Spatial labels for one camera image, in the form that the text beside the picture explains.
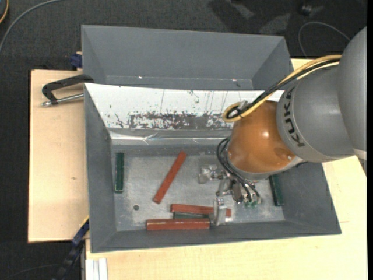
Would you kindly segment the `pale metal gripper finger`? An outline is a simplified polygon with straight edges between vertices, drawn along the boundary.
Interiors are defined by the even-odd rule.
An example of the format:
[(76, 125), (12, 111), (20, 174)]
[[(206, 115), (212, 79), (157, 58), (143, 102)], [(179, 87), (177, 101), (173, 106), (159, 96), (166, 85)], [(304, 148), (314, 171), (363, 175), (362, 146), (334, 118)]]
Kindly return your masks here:
[(224, 199), (216, 197), (213, 206), (213, 222), (216, 226), (223, 225), (226, 222), (227, 205)]
[(207, 184), (210, 181), (220, 181), (224, 179), (225, 176), (226, 173), (221, 166), (216, 164), (204, 165), (201, 167), (200, 173), (198, 174), (198, 183)]

